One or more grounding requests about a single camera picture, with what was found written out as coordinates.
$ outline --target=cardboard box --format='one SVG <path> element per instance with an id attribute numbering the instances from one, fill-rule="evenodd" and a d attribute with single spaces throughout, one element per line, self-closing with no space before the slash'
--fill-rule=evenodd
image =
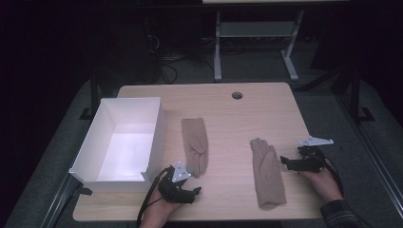
<path id="1" fill-rule="evenodd" d="M 69 173 L 93 192 L 143 192 L 161 172 L 160 98 L 102 99 Z"/>

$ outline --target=round hole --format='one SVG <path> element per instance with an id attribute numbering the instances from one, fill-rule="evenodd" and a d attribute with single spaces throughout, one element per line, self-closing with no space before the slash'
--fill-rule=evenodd
<path id="1" fill-rule="evenodd" d="M 243 97 L 243 95 L 240 92 L 233 92 L 232 93 L 232 98 L 234 98 L 235 100 L 239 100 Z"/>

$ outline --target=glove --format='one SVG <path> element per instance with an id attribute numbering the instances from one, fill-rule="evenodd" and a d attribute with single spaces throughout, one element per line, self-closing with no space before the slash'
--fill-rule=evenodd
<path id="1" fill-rule="evenodd" d="M 287 202 L 276 149 L 259 138 L 251 141 L 255 188 L 260 208 Z"/>
<path id="2" fill-rule="evenodd" d="M 208 141 L 203 118 L 183 119 L 182 135 L 186 154 L 186 170 L 195 178 L 204 173 L 208 164 Z"/>

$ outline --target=hand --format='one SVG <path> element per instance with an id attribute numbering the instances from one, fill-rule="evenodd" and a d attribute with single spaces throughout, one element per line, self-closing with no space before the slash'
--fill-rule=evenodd
<path id="1" fill-rule="evenodd" d="M 163 199 L 158 187 L 154 189 L 148 201 L 149 205 L 143 215 L 143 221 L 140 228 L 161 228 L 168 221 L 169 216 L 182 206 L 181 203 L 168 202 Z"/>
<path id="2" fill-rule="evenodd" d="M 327 168 L 323 168 L 318 173 L 309 171 L 300 171 L 298 173 L 312 183 L 325 202 L 344 200 L 333 175 Z"/>

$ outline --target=sleeve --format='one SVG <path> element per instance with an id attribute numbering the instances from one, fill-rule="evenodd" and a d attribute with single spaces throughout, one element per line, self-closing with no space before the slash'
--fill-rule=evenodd
<path id="1" fill-rule="evenodd" d="M 323 205 L 320 213 L 329 228 L 362 227 L 358 217 L 344 200 L 335 200 Z"/>

